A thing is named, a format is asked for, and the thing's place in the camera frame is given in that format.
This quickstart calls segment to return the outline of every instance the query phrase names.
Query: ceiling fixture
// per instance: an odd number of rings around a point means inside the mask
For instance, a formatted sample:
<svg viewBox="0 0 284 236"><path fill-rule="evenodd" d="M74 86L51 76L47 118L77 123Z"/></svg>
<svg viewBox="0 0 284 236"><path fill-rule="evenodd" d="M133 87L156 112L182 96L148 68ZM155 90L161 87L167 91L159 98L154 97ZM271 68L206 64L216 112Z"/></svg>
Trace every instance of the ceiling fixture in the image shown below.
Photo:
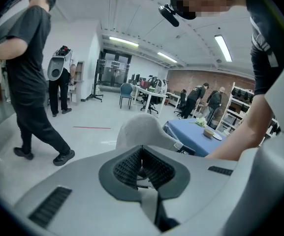
<svg viewBox="0 0 284 236"><path fill-rule="evenodd" d="M224 41L224 38L222 37L222 35L216 35L215 36L215 40L217 41L218 45L221 48L222 53L224 54L224 57L226 59L227 62L232 62L229 50L227 48L227 45Z"/></svg>
<svg viewBox="0 0 284 236"><path fill-rule="evenodd" d="M163 53L157 53L160 56L163 56L164 58L174 62L174 63L178 63L177 61L175 61L174 59L172 59L171 57L168 57L167 55L163 54Z"/></svg>
<svg viewBox="0 0 284 236"><path fill-rule="evenodd" d="M133 42L130 42L130 41L127 41L127 40L124 40L124 39L120 39L120 38L116 38L116 37L109 37L110 40L115 40L115 41L119 41L119 42L122 42L122 43L125 43L125 44L129 44L129 45L133 45L135 47L138 47L138 44L135 44Z"/></svg>

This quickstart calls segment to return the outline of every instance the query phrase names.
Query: white plate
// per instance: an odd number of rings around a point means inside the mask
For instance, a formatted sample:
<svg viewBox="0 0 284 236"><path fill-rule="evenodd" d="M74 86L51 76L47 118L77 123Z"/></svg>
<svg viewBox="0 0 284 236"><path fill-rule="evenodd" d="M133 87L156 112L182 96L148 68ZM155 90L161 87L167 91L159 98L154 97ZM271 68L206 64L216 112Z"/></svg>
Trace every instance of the white plate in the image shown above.
<svg viewBox="0 0 284 236"><path fill-rule="evenodd" d="M214 133L213 137L217 140L220 140L220 141L222 140L222 137L219 134Z"/></svg>

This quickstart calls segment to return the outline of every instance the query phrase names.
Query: table covered with blue cloth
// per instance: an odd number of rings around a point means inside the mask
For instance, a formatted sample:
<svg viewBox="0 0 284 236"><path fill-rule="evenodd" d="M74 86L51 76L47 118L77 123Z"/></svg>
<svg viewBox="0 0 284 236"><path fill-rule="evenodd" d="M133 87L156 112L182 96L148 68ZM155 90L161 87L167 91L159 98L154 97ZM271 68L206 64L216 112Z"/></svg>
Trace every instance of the table covered with blue cloth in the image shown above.
<svg viewBox="0 0 284 236"><path fill-rule="evenodd" d="M216 132L210 127L206 127L212 130L214 133L219 134L222 140L219 141L214 137L212 139L203 135L204 128L197 125L196 119L181 119L170 120L166 122L163 129L171 137L179 140L185 146L195 150L196 156L206 156L212 153L218 146L220 146L226 139L219 132Z"/></svg>

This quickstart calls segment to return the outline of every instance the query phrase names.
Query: bowl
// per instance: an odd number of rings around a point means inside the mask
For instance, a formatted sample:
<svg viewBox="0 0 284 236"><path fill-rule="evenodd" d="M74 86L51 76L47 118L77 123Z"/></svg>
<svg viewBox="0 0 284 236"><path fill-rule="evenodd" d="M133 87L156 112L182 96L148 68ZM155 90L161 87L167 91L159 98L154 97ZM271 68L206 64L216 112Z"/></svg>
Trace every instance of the bowl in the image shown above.
<svg viewBox="0 0 284 236"><path fill-rule="evenodd" d="M214 136L214 132L209 130L208 128L205 128L203 131L203 135L205 135L207 138L212 139Z"/></svg>

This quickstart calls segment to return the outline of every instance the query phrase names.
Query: brick wall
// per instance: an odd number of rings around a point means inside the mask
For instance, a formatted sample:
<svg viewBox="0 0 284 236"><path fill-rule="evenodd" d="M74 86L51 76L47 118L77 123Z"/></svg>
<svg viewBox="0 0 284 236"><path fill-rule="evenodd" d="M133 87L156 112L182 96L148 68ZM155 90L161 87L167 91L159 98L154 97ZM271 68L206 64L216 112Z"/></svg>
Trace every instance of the brick wall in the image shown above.
<svg viewBox="0 0 284 236"><path fill-rule="evenodd" d="M168 89L173 91L181 92L182 89L187 90L189 94L192 89L198 85L202 85L205 82L210 84L210 88L205 92L203 101L206 101L207 97L213 90L218 90L220 87L224 87L225 93L230 96L232 84L235 82L236 86L244 89L254 90L254 81L224 74L224 73L213 73L204 71L193 71L193 70L169 70L167 75Z"/></svg>

